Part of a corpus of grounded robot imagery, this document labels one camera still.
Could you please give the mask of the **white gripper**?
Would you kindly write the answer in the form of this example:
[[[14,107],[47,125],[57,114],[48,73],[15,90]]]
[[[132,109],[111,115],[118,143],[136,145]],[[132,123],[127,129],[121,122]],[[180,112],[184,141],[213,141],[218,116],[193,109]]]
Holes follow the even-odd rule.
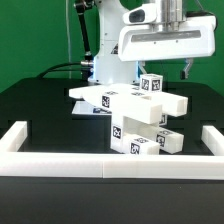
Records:
[[[185,80],[196,57],[215,52],[215,16],[189,17],[178,31],[154,31],[150,25],[124,27],[119,36],[118,56],[122,61],[139,61],[138,74],[147,74],[144,61],[186,59],[180,78]]]

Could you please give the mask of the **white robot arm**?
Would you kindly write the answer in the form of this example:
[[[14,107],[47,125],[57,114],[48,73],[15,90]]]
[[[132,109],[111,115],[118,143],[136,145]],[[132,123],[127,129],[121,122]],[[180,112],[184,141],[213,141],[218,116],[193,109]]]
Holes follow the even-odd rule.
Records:
[[[144,61],[183,59],[186,79],[193,61],[215,52],[217,17],[208,11],[187,12],[186,0],[143,0],[129,10],[120,0],[75,0],[84,41],[85,59],[93,67],[87,77],[100,84],[138,81]],[[100,45],[90,50],[84,13],[97,8]]]

